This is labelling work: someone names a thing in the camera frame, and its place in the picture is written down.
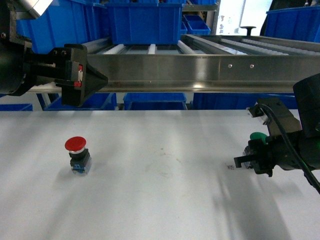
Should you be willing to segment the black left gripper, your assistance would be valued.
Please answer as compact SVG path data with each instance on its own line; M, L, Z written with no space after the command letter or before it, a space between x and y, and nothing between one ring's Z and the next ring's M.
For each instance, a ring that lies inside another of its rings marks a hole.
M88 49L82 44L65 44L47 54L25 51L22 93L34 86L53 82L61 88L63 105L80 107L85 98L108 84L108 77L87 63Z

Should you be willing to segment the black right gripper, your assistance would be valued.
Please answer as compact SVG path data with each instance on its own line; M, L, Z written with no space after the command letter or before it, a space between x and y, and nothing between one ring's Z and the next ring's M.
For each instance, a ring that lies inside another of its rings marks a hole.
M266 174L269 177L273 175L275 166L285 171L299 169L299 164L283 139L283 133L287 135L291 148L299 152L298 142L299 137L302 136L300 121L278 97L259 98L254 107L264 110L270 119L269 124L266 125L268 129L266 145L261 148L263 160L257 163L254 155L238 156L234 158L235 167L241 168L244 164L247 169L253 169L256 174Z

